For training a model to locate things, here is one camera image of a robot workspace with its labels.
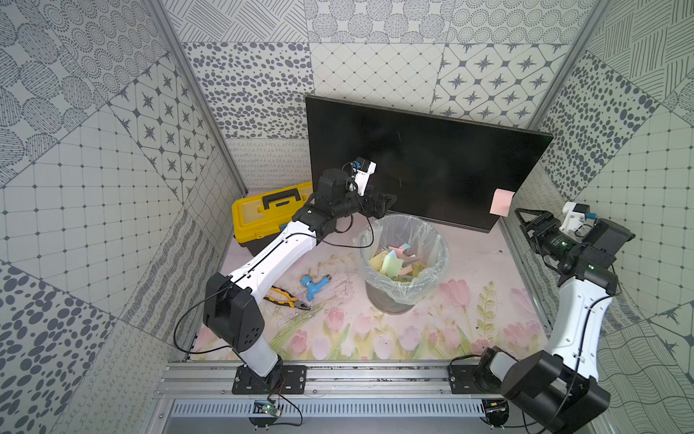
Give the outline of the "pink sticky note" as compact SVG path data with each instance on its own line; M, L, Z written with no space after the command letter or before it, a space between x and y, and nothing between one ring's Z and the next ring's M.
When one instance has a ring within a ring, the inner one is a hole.
M511 203L515 192L497 188L493 193L490 213L500 217L507 217L511 211Z

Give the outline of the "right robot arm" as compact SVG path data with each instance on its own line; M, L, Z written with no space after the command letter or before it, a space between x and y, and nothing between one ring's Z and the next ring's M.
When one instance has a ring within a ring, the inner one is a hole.
M560 307L545 349L517 360L495 346L484 350L475 380L533 418L543 433L574 433L607 410L610 394L598 384L597 347L605 313L619 290L616 254L634 234L565 203L561 219L549 211L515 210L531 249L554 260ZM524 215L532 220L524 220Z

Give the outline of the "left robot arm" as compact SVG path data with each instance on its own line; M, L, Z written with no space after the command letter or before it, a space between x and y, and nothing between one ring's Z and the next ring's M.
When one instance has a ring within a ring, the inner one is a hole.
M236 271L217 273L207 282L204 325L271 386L279 381L282 360L263 337L260 302L295 262L337 232L340 219L356 213L381 219L390 211L397 196L368 186L375 172L376 164L363 158L324 171L316 191L275 240Z

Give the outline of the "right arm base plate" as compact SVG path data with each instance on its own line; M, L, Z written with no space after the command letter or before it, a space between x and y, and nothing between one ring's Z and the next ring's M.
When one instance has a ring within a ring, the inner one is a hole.
M486 367L450 365L447 368L452 394L499 394L502 381Z

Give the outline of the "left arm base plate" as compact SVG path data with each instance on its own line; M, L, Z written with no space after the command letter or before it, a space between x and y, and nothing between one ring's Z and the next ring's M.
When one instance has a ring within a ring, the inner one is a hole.
M307 380L305 365L277 363L270 373L262 377L242 365L236 370L232 393L234 395L260 395L279 392L283 395L303 394Z

